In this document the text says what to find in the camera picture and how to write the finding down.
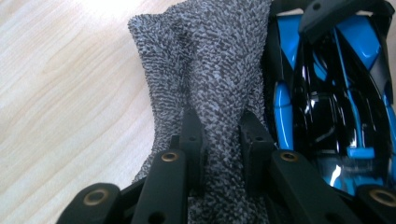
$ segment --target gray knit fabric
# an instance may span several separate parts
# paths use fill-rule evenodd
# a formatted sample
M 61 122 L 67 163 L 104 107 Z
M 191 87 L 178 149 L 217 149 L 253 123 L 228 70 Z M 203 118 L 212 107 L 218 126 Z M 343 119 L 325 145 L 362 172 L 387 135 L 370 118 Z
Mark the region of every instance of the gray knit fabric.
M 153 156 L 179 134 L 193 107 L 208 142 L 205 196 L 189 198 L 189 223 L 265 223 L 263 199 L 244 191 L 238 121 L 244 109 L 263 122 L 260 59 L 270 0 L 190 0 L 160 15 L 132 18 L 155 122 Z

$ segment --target brass insert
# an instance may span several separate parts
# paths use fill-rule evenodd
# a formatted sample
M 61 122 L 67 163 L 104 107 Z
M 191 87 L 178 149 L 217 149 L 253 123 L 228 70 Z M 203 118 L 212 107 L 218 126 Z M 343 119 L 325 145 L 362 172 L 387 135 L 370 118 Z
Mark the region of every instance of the brass insert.
M 297 161 L 298 156 L 292 152 L 282 152 L 280 158 L 284 161 Z
M 164 153 L 161 158 L 163 161 L 176 161 L 178 159 L 178 155 L 175 152 L 167 152 Z
M 382 203 L 388 207 L 396 207 L 396 195 L 390 192 L 383 189 L 372 189 L 369 194 L 378 203 Z
M 98 205 L 108 198 L 108 194 L 107 189 L 93 190 L 84 197 L 84 204 L 88 206 Z

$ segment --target black plastic part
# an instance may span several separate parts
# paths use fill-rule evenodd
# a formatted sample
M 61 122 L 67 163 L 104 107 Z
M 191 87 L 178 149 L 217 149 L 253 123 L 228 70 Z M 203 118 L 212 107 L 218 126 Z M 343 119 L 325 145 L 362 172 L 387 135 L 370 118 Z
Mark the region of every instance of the black plastic part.
M 134 211 L 132 224 L 187 223 L 187 163 L 181 150 L 158 153 Z
M 270 173 L 295 223 L 361 223 L 302 154 L 275 151 Z
M 366 223 L 396 223 L 396 191 L 378 185 L 358 187 L 356 197 L 366 214 Z
M 299 34 L 309 43 L 314 44 L 337 23 L 360 10 L 374 12 L 374 14 L 385 13 L 386 10 L 383 9 L 386 7 L 385 4 L 383 0 L 316 0 L 304 11 Z
M 271 4 L 270 16 L 294 9 L 306 9 L 313 0 L 275 0 Z
M 121 210 L 117 207 L 120 189 L 112 184 L 94 184 L 83 189 L 64 209 L 57 224 L 120 223 Z
M 131 223 L 132 217 L 134 216 L 134 210 L 136 209 L 137 202 L 139 200 L 140 193 L 142 192 L 146 178 L 142 178 L 126 189 L 121 191 L 121 197 L 119 200 L 119 208 L 121 209 L 122 224 Z
M 274 140 L 259 119 L 245 111 L 239 125 L 240 143 L 244 162 L 245 189 L 249 196 L 262 196 L 268 184 L 267 170 L 271 154 L 275 150 Z
M 186 153 L 188 166 L 188 188 L 198 193 L 203 191 L 204 183 L 204 155 L 205 141 L 204 130 L 195 110 L 187 110 L 184 113 L 181 135 L 179 137 L 180 150 Z

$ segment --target toy car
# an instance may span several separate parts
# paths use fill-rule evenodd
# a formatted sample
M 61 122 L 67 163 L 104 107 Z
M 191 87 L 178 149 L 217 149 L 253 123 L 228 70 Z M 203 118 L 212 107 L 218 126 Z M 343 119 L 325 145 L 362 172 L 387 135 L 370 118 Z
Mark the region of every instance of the toy car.
M 302 15 L 278 13 L 295 8 Z M 393 188 L 396 119 L 383 0 L 275 1 L 262 69 L 268 129 L 332 187 Z

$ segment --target light wood surface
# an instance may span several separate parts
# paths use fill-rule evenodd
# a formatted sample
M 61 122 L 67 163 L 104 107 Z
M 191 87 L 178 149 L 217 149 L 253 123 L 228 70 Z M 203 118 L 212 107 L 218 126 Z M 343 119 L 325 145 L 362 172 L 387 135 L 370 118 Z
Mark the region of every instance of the light wood surface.
M 54 223 L 90 184 L 130 185 L 154 127 L 127 22 L 181 1 L 0 1 L 1 223 Z

